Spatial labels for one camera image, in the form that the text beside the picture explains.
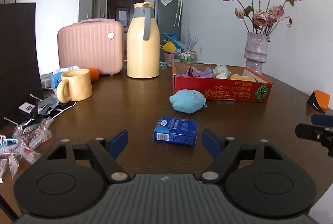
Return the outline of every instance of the wooden table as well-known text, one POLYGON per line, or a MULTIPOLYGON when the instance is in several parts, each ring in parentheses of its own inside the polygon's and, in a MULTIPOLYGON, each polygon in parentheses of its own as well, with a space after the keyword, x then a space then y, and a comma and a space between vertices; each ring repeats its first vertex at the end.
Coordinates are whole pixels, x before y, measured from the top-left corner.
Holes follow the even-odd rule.
MULTIPOLYGON (((102 76, 93 84, 93 95, 65 111, 52 123, 53 138, 36 151, 46 152, 61 139, 73 143, 86 143, 95 137, 109 137, 126 128, 129 142, 118 158, 119 164, 131 176, 135 173, 194 173, 198 176, 212 159, 201 144, 201 131, 210 128, 221 136, 233 136, 249 144, 268 139, 300 164, 314 179, 318 193, 316 201, 333 182, 333 159, 319 143, 298 139, 295 127, 310 121, 315 111, 308 107, 308 96, 274 78, 267 104, 209 101, 208 107, 187 115, 176 112, 169 103, 172 95, 170 70, 161 70, 160 76, 149 80, 136 80, 126 72, 115 76, 102 76), (191 147, 153 141, 153 131, 161 116, 188 118, 198 121, 199 136, 191 147)), ((12 125, 0 134, 10 135, 12 125)), ((29 167, 21 160, 14 179, 7 169, 0 185, 0 193, 19 214, 13 195, 14 181, 29 167)), ((0 212, 0 223, 9 219, 0 212)))

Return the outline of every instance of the gray refrigerator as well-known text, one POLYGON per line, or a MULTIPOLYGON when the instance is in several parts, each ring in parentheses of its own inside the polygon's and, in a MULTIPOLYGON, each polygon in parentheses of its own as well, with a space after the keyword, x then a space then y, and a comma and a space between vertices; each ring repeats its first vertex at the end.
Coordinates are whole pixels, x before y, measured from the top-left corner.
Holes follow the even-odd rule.
MULTIPOLYGON (((180 28, 181 19, 178 26, 178 18, 176 25, 174 26, 174 20, 176 18, 178 8, 178 0, 172 0, 169 4, 163 5, 161 0, 155 0, 155 20, 159 26, 160 39, 162 40, 164 36, 163 33, 175 34, 180 39, 180 28)), ((164 53, 160 50, 160 61, 164 61, 164 53)))

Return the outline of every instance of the doorway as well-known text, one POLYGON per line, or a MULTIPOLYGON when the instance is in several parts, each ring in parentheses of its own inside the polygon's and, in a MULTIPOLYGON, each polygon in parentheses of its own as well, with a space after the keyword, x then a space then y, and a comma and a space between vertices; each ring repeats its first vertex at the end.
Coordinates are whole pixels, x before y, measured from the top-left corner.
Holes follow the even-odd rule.
POLYGON ((134 4, 144 0, 108 0, 107 18, 114 19, 124 27, 124 51, 126 52, 127 31, 134 14, 134 4))
POLYGON ((102 0, 92 0, 91 5, 91 18, 101 17, 102 0))

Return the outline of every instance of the blue box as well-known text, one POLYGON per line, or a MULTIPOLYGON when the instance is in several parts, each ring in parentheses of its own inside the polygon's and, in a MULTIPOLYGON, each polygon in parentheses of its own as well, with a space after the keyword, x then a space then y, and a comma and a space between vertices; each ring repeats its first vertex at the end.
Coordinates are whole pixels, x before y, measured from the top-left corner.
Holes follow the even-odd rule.
POLYGON ((197 121, 161 117, 154 130, 154 140, 194 146, 197 133, 197 121))

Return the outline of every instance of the yellow bag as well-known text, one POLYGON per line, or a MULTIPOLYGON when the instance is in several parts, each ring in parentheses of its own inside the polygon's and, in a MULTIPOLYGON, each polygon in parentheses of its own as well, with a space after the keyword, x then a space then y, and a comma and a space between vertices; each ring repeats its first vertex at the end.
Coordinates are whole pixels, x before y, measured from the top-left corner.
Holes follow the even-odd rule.
POLYGON ((172 41, 167 41, 164 46, 159 45, 159 47, 164 51, 171 54, 174 54, 176 52, 176 46, 174 46, 172 41))

